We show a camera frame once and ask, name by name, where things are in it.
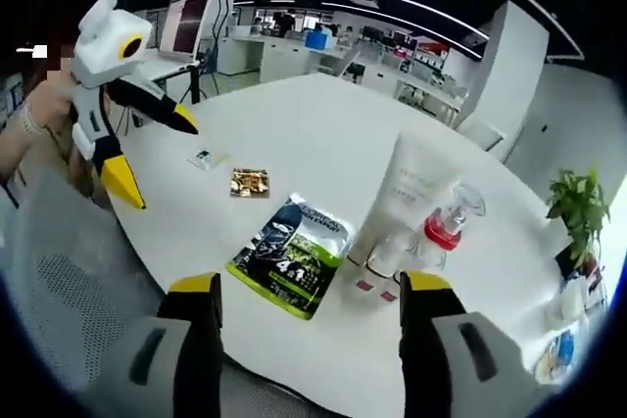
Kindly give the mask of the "person's left hand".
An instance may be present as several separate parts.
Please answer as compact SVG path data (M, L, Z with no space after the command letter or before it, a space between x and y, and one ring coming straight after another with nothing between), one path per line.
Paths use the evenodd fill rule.
M69 117L72 93L76 86L70 75L51 73L26 96L30 122L37 129L57 128Z

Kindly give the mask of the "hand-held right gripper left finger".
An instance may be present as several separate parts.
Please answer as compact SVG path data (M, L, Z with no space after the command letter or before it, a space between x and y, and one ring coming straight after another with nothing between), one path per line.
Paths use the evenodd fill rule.
M217 272L175 281L145 319L127 378L150 417L218 417L223 345Z

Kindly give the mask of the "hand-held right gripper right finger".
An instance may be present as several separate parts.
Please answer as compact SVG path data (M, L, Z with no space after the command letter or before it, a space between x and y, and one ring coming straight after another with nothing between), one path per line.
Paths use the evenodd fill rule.
M407 417L518 417L532 394L519 345L465 310L442 277L400 275L399 356Z

